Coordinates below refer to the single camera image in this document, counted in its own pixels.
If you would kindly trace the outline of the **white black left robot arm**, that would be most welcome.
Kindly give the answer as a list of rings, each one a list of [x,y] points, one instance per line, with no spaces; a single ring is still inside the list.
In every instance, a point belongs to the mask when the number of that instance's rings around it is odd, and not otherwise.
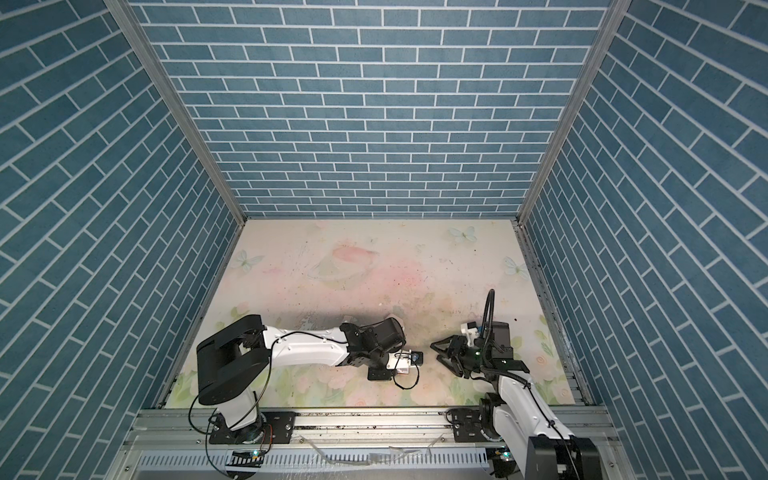
[[[261,413],[261,396],[251,384],[276,367],[325,365],[366,367],[370,381],[393,381],[418,372],[423,354],[406,348],[399,320],[370,325],[343,322],[325,330],[286,330],[267,326],[249,314],[196,346],[197,401],[215,409],[206,439],[213,444],[262,441],[271,424]]]

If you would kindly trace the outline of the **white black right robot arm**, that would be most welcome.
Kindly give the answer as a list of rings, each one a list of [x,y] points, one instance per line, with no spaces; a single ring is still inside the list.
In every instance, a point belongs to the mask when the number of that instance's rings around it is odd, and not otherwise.
[[[603,477],[593,441],[576,436],[560,421],[537,391],[529,368],[515,357],[508,324],[468,322],[459,334],[430,348],[457,377],[493,387],[477,407],[445,412],[456,442],[502,443],[492,461],[513,462],[525,479]]]

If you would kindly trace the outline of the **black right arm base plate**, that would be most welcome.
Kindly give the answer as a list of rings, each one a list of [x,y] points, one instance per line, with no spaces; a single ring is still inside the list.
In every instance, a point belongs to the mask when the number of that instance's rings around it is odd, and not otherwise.
[[[479,407],[459,407],[447,410],[448,422],[456,443],[498,442],[499,436]]]

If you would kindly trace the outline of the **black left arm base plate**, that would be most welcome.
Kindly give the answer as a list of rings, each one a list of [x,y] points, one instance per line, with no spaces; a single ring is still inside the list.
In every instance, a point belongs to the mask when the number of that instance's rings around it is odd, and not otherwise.
[[[288,444],[291,440],[297,414],[291,411],[267,411],[246,427],[231,430],[221,413],[213,420],[213,431],[208,440],[214,445]]]

